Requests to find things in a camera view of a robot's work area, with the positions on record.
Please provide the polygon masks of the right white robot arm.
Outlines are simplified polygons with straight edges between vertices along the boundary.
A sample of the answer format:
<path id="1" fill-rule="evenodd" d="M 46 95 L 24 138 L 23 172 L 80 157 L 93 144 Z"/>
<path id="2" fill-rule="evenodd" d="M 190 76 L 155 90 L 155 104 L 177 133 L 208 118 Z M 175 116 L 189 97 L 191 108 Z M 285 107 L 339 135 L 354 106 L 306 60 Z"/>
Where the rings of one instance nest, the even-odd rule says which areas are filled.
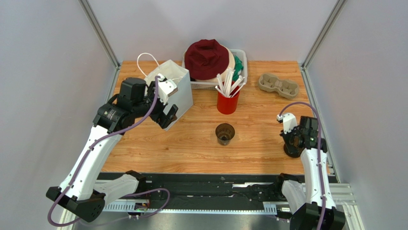
<path id="1" fill-rule="evenodd" d="M 280 133 L 284 151 L 301 159 L 305 183 L 281 174 L 281 195 L 289 203 L 292 230 L 341 230 L 346 218 L 332 198 L 327 173 L 327 145 L 319 135 L 319 120 L 302 116 L 297 122 L 292 113 L 277 115 L 283 125 Z"/>

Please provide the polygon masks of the translucent dark plastic cup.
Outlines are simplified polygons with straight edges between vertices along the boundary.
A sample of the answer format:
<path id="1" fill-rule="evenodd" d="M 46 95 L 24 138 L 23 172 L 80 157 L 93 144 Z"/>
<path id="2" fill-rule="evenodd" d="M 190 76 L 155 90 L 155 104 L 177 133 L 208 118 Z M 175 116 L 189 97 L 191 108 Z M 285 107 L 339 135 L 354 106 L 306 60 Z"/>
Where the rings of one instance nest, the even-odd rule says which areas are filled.
<path id="1" fill-rule="evenodd" d="M 231 124 L 222 123 L 215 129 L 215 135 L 220 145 L 226 146 L 235 136 L 235 129 Z"/>

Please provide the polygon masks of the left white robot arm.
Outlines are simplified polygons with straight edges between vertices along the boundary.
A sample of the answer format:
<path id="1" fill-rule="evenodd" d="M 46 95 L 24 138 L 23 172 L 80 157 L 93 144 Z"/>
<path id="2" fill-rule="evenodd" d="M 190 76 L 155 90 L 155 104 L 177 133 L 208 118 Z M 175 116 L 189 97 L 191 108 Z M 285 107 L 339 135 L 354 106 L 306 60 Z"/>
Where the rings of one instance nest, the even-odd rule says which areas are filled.
<path id="1" fill-rule="evenodd" d="M 78 220 L 89 223 L 113 201 L 146 194 L 146 178 L 135 171 L 127 171 L 104 184 L 98 185 L 96 180 L 113 148 L 127 131 L 147 118 L 163 129 L 176 120 L 176 105 L 167 113 L 164 109 L 177 90 L 176 83 L 162 75 L 150 83 L 141 78 L 124 80 L 119 93 L 98 109 L 87 144 L 71 172 L 59 186 L 48 189 L 46 196 L 54 206 L 61 206 Z"/>

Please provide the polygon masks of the white paper bag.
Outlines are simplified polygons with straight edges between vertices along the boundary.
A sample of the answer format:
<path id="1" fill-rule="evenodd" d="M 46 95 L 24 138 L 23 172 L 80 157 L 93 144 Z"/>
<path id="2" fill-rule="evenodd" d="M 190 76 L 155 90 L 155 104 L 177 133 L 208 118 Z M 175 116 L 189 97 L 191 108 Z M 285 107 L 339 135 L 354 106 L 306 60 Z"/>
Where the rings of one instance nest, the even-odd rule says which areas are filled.
<path id="1" fill-rule="evenodd" d="M 164 113 L 167 114 L 172 105 L 175 104 L 178 107 L 178 111 L 176 113 L 177 120 L 171 123 L 168 128 L 164 129 L 168 131 L 193 105 L 190 72 L 173 60 L 167 60 L 162 64 L 159 64 L 155 60 L 156 68 L 150 72 L 145 72 L 144 69 L 140 67 L 138 60 L 136 63 L 141 73 L 145 76 L 144 80 L 148 86 L 152 81 L 155 83 L 155 77 L 158 74 L 162 74 L 167 79 L 173 80 L 178 87 L 178 91 L 169 98 L 164 109 Z"/>

